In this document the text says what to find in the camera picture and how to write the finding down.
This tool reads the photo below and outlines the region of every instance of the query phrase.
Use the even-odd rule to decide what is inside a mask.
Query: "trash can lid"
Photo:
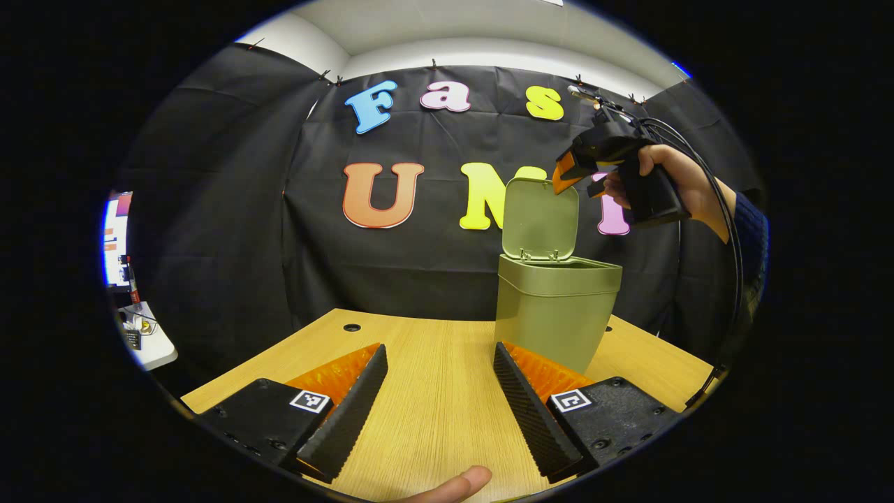
[[[578,191],[556,195],[552,181],[513,178],[506,184],[503,251],[513,259],[565,260],[578,240]]]

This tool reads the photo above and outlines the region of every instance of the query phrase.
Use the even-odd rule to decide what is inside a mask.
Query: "orange letter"
[[[392,173],[397,175],[394,204],[388,209],[375,209],[370,204],[373,181],[376,175],[382,173],[382,166],[367,162],[347,165],[344,168],[344,173],[348,176],[342,203],[344,216],[358,227],[387,229],[399,226],[413,212],[416,178],[423,171],[425,168],[422,165],[409,162],[392,166]]]

